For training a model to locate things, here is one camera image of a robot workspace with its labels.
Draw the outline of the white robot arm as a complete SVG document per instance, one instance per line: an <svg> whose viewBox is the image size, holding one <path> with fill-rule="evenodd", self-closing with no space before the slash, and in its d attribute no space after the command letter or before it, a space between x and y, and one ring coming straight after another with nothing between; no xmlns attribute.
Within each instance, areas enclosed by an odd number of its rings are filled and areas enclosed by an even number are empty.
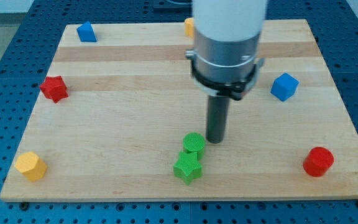
<svg viewBox="0 0 358 224"><path fill-rule="evenodd" d="M208 96L206 139L224 139L229 102L239 101L256 84L264 64L257 59L267 11L261 0L194 0L191 62L194 82Z"/></svg>

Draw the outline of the yellow block behind arm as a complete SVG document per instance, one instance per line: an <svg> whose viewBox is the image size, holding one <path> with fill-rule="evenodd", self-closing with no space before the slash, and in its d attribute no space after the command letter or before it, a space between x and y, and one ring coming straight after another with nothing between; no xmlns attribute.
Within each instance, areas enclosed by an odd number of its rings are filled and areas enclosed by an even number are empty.
<svg viewBox="0 0 358 224"><path fill-rule="evenodd" d="M189 17L184 20L185 35L194 38L194 18Z"/></svg>

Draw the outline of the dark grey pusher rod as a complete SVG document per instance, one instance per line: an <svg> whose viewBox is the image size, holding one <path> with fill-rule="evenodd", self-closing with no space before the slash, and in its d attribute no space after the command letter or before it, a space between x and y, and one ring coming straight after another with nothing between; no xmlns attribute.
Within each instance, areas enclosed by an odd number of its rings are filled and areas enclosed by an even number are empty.
<svg viewBox="0 0 358 224"><path fill-rule="evenodd" d="M223 96L208 96L206 115L206 139L214 144L224 139L230 99Z"/></svg>

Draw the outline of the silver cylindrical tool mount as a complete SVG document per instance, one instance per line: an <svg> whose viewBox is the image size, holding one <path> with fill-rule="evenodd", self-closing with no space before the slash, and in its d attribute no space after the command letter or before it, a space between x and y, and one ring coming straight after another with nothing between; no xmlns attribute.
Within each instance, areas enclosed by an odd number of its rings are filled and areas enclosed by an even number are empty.
<svg viewBox="0 0 358 224"><path fill-rule="evenodd" d="M195 30L191 61L194 83L209 96L239 101L256 84L264 60L256 61L259 34L245 40L213 40Z"/></svg>

